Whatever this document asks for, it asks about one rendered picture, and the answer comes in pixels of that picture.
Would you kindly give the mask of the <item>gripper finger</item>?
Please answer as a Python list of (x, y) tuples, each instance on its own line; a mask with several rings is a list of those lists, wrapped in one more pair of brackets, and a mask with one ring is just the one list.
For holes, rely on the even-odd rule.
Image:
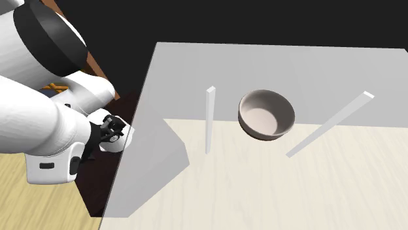
[(104, 133), (113, 133), (115, 131), (122, 131), (125, 126), (125, 123), (120, 118), (116, 116), (105, 116), (101, 130)]
[(124, 134), (121, 131), (114, 131), (101, 137), (101, 142), (116, 142)]

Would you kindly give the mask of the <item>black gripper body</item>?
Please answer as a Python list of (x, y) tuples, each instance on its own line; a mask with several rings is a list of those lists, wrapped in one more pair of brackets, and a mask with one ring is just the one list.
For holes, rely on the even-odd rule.
[(91, 125), (91, 134), (90, 138), (88, 139), (85, 149), (82, 153), (81, 163), (87, 161), (95, 148), (97, 148), (101, 142), (101, 128), (99, 125), (96, 125), (90, 122)]

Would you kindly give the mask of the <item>white rounded object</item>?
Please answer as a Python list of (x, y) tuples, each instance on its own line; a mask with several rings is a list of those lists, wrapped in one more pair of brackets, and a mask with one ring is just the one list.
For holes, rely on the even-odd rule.
[[(88, 116), (88, 120), (96, 125), (102, 125), (103, 118), (105, 116), (112, 116), (112, 114), (109, 111), (100, 108), (99, 110), (96, 110), (95, 112), (91, 113)], [(120, 137), (116, 142), (100, 142), (99, 149), (102, 152), (111, 152), (111, 153), (121, 152), (124, 149), (126, 149), (131, 143), (132, 136), (134, 133), (134, 128), (132, 128), (132, 126), (130, 126), (130, 124), (128, 124), (121, 117), (119, 116), (116, 116), (116, 117), (120, 118), (126, 125), (125, 128), (123, 128), (122, 130), (124, 135)]]

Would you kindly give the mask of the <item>brown wooden furniture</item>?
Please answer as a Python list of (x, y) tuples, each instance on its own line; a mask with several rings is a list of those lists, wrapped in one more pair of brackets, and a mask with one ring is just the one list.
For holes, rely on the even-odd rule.
[[(70, 22), (67, 19), (67, 17), (63, 14), (62, 10), (56, 4), (56, 0), (39, 0), (39, 1), (43, 3), (44, 5), (46, 5), (47, 7), (51, 8), (57, 14), (59, 14), (64, 20), (66, 20), (67, 22)], [(82, 69), (82, 72), (90, 74), (90, 75), (94, 75), (94, 76), (99, 76), (106, 80), (108, 79), (90, 52), (88, 52), (86, 66), (85, 68)]]

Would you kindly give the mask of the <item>short white stick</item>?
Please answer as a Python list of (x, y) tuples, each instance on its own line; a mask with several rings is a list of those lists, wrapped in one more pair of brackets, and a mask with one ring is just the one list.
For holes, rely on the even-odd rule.
[(211, 150), (214, 103), (215, 103), (216, 88), (211, 86), (206, 90), (206, 129), (205, 129), (205, 153), (208, 154)]

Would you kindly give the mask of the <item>grey bowl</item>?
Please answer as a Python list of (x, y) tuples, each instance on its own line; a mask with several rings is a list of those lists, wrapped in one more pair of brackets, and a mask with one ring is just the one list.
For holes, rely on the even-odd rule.
[(276, 140), (291, 130), (295, 119), (289, 100), (271, 90), (250, 91), (239, 102), (239, 125), (254, 139)]

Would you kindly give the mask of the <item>long white stick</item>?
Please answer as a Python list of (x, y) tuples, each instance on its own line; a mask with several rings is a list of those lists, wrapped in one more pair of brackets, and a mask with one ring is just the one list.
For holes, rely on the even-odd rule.
[(367, 91), (364, 91), (355, 99), (353, 99), (349, 104), (344, 106), (339, 112), (333, 115), (325, 123), (323, 123), (318, 129), (313, 131), (309, 136), (304, 138), (300, 143), (293, 147), (290, 151), (286, 153), (286, 156), (291, 158), (296, 155), (299, 151), (304, 149), (310, 143), (315, 141), (317, 138), (322, 136), (324, 133), (329, 131), (331, 128), (342, 122), (345, 118), (349, 117), (352, 113), (356, 112), (358, 109), (366, 105), (375, 96)]

